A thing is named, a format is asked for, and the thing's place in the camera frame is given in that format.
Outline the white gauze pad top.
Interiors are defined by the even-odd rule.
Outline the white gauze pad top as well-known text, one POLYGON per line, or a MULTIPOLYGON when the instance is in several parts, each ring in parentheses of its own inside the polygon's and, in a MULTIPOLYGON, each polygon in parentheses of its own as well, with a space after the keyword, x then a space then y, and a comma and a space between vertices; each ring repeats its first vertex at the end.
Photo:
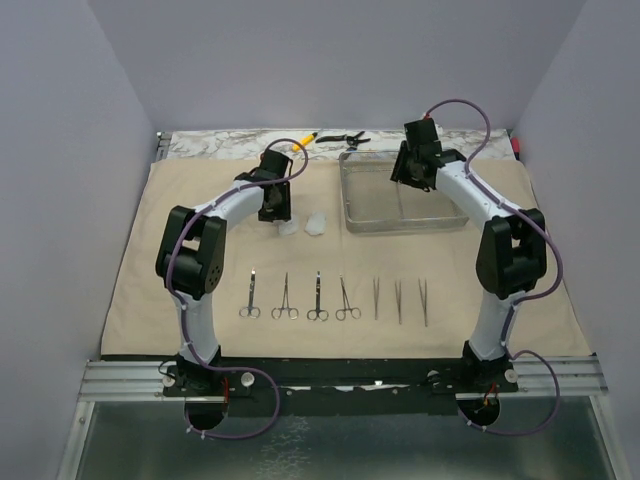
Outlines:
POLYGON ((278 221, 277 230, 282 237, 294 235, 299 230, 299 218, 292 215, 288 221, 278 221))

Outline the steel surgical scissors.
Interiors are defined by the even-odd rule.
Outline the steel surgical scissors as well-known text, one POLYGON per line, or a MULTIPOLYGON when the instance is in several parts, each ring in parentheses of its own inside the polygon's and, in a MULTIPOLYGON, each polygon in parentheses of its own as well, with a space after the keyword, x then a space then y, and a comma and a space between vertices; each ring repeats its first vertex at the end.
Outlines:
POLYGON ((261 309, 255 305, 255 288, 256 288, 256 270, 251 269, 249 288, 248 288, 248 300, 247 305, 243 306, 239 310, 239 316, 243 318, 257 319, 261 315, 261 309))

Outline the wire mesh instrument tray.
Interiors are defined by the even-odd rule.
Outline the wire mesh instrument tray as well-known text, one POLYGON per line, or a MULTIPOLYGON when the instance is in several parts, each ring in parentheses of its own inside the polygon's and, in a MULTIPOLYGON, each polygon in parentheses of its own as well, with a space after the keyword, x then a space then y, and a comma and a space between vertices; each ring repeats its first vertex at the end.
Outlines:
POLYGON ((339 156, 346 229, 352 234, 408 234, 464 227, 468 217, 448 197, 391 180, 393 150, 339 156))

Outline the steel forceps clamp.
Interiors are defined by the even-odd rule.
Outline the steel forceps clamp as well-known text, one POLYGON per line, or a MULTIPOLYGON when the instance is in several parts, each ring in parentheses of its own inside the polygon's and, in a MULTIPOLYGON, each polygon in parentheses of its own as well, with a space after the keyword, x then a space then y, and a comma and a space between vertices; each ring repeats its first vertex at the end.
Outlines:
POLYGON ((307 311, 306 318, 309 321, 327 321, 329 313, 322 308, 321 302, 321 272, 316 273, 314 307, 307 311))

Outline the white gauze pad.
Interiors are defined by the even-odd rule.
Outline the white gauze pad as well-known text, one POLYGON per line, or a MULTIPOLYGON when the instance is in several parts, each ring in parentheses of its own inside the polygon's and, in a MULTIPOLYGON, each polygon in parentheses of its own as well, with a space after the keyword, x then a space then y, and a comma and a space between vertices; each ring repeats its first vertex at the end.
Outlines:
POLYGON ((282 237, 294 235, 299 230, 299 218, 292 215, 288 221, 278 221, 277 230, 282 237))
POLYGON ((305 232, 310 236, 323 235, 326 231, 327 217, 324 212, 313 212, 305 225, 305 232))

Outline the steel hemostat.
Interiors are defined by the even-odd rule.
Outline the steel hemostat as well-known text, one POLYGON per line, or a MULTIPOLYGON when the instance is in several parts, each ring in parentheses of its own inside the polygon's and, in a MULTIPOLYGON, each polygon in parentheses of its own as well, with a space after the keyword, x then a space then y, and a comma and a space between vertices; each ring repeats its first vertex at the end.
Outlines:
POLYGON ((286 316, 290 320, 296 320, 299 316, 299 310, 290 305, 289 299, 289 274, 286 273, 284 277, 283 284, 283 294, 281 305, 279 307, 274 307, 271 310, 271 318, 274 320, 279 320, 283 316, 286 316))

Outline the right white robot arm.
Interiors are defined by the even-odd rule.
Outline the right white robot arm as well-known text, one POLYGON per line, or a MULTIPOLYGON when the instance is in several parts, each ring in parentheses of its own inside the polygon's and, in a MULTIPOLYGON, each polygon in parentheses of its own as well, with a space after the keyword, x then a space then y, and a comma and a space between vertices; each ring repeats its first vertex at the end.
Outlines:
POLYGON ((481 231, 475 271, 483 289, 478 320, 463 347, 461 383, 481 391, 507 362, 510 310, 547 272, 546 222, 537 208, 523 209, 505 199, 466 165, 456 150, 438 141, 401 142, 391 180, 444 194, 481 231))

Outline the steel tweezers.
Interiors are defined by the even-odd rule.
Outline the steel tweezers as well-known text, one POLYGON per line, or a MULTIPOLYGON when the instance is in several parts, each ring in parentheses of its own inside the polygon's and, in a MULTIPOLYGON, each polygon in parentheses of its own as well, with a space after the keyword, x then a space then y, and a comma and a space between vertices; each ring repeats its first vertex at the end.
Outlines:
POLYGON ((397 308, 397 318, 398 324, 403 324, 403 316, 402 316, 402 280, 397 279, 394 282, 394 291, 395 291, 395 300, 396 300, 396 308, 397 308))
POLYGON ((379 320, 380 277, 372 279, 374 319, 379 320))
POLYGON ((421 309, 423 314, 424 326, 428 326, 428 282, 426 278, 418 280, 418 288, 421 302, 421 309))

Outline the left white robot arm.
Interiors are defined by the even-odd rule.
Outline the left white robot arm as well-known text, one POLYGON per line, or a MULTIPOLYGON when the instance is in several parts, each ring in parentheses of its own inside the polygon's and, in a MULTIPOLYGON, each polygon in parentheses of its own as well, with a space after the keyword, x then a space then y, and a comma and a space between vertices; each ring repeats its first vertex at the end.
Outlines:
POLYGON ((222 279, 227 234, 247 217, 274 222, 291 217, 294 175, 257 167, 228 190, 196 207, 174 207, 155 263, 179 315, 182 345, 175 384, 206 395, 224 385, 227 367, 214 329, 212 294, 222 279))

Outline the curved steel clamp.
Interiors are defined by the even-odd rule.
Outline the curved steel clamp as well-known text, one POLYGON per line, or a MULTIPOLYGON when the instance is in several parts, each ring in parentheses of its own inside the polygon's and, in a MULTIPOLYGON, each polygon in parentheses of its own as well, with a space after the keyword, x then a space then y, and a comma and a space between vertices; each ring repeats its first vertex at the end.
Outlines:
POLYGON ((352 319, 360 319, 362 315, 361 310, 359 307, 354 307, 351 305, 346 289, 344 276, 340 274, 339 279, 341 287, 342 307, 336 310, 335 318, 338 321, 345 321, 348 316, 350 316, 352 319))

